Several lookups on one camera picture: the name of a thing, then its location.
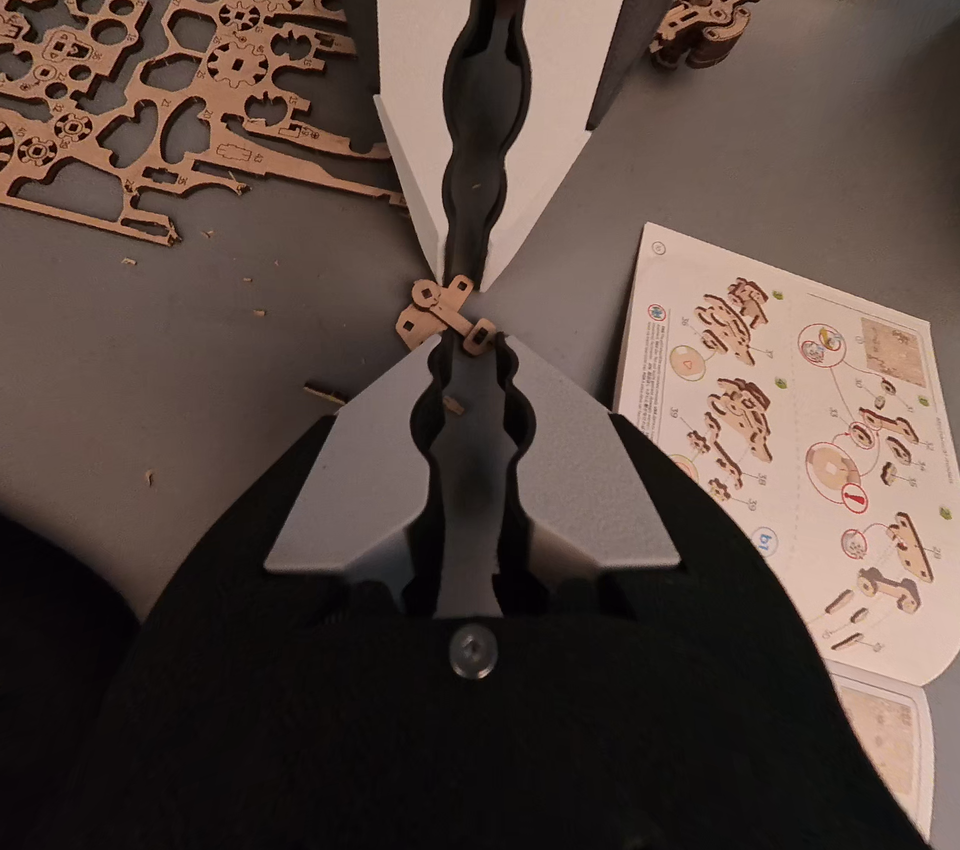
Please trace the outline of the wooden link arm piece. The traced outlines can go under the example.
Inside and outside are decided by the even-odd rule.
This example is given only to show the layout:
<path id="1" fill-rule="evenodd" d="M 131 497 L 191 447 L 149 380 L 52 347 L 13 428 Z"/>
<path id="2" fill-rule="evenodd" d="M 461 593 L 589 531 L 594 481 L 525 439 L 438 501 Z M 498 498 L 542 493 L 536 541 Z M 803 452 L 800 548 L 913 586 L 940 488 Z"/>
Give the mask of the wooden link arm piece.
<path id="1" fill-rule="evenodd" d="M 414 350 L 431 335 L 452 328 L 461 335 L 465 352 L 473 356 L 488 352 L 494 345 L 497 327 L 485 318 L 472 323 L 460 312 L 473 289 L 474 282 L 464 275 L 454 277 L 448 286 L 433 280 L 415 281 L 412 305 L 397 323 L 408 348 Z"/>

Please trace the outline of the open instruction booklet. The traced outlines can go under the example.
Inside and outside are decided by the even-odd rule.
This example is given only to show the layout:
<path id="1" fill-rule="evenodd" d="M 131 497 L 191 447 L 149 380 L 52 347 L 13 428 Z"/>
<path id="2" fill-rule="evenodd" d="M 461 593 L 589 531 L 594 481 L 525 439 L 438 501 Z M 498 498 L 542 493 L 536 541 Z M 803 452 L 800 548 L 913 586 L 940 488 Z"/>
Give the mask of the open instruction booklet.
<path id="1" fill-rule="evenodd" d="M 740 526 L 929 836 L 958 653 L 958 465 L 930 325 L 647 223 L 614 409 Z"/>

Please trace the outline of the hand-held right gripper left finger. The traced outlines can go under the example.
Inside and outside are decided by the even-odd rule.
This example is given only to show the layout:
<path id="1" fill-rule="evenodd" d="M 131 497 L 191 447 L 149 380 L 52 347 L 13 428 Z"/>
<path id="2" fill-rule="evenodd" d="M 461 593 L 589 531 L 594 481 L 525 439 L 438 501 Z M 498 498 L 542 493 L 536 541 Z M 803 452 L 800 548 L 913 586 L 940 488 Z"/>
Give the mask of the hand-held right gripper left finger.
<path id="1" fill-rule="evenodd" d="M 446 423 L 452 336 L 434 337 L 335 416 L 268 554 L 271 573 L 383 583 L 411 616 L 433 616 L 446 520 L 431 453 Z"/>

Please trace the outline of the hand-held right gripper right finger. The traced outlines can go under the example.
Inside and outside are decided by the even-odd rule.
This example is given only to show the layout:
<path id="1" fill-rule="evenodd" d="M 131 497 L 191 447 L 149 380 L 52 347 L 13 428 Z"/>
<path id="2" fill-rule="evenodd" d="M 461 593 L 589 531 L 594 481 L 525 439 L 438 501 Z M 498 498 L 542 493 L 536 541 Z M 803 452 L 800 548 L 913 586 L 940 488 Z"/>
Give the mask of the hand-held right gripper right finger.
<path id="1" fill-rule="evenodd" d="M 546 612 L 569 581 L 680 556 L 604 405 L 515 336 L 494 344 L 506 475 L 493 589 L 504 616 Z"/>

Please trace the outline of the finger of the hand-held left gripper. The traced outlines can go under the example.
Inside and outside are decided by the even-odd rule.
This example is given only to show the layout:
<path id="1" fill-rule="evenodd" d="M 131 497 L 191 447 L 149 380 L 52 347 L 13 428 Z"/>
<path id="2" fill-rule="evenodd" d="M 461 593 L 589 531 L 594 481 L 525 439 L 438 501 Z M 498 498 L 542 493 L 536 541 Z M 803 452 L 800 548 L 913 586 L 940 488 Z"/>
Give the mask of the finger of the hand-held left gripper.
<path id="1" fill-rule="evenodd" d="M 623 0 L 525 0 L 526 115 L 505 158 L 506 195 L 488 237 L 481 291 L 514 258 L 591 138 L 586 128 Z"/>
<path id="2" fill-rule="evenodd" d="M 450 231 L 442 189 L 453 151 L 444 77 L 471 12 L 472 0 L 376 0 L 374 102 L 417 239 L 440 282 Z"/>

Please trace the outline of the wooden bracket plate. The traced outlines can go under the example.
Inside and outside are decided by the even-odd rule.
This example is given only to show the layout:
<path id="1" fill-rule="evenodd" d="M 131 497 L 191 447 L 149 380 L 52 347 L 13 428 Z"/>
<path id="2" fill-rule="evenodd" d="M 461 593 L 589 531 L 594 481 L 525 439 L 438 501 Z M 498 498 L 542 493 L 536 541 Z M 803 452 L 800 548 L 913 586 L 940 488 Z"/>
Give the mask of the wooden bracket plate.
<path id="1" fill-rule="evenodd" d="M 442 286 L 434 280 L 416 280 L 412 286 L 412 304 L 398 317 L 396 331 L 413 351 L 430 336 L 454 329 L 463 339 L 473 331 L 473 324 L 461 314 L 461 308 L 474 291 L 474 282 L 463 275 Z"/>

